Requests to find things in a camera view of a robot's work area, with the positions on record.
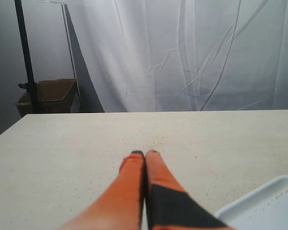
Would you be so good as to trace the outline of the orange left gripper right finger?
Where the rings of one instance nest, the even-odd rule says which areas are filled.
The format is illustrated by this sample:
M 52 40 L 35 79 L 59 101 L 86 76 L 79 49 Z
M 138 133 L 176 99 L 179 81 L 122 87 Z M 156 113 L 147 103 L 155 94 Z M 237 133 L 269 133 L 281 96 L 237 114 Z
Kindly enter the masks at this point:
M 148 182 L 146 207 L 150 230 L 233 229 L 189 196 L 158 151 L 148 151 L 145 161 Z

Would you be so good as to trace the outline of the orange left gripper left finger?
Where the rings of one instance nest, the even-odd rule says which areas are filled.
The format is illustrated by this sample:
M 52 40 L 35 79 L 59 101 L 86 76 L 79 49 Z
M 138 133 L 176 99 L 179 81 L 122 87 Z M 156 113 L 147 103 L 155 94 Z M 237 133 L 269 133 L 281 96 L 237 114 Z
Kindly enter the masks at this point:
M 106 191 L 61 230 L 139 230 L 144 204 L 144 154 L 131 152 Z

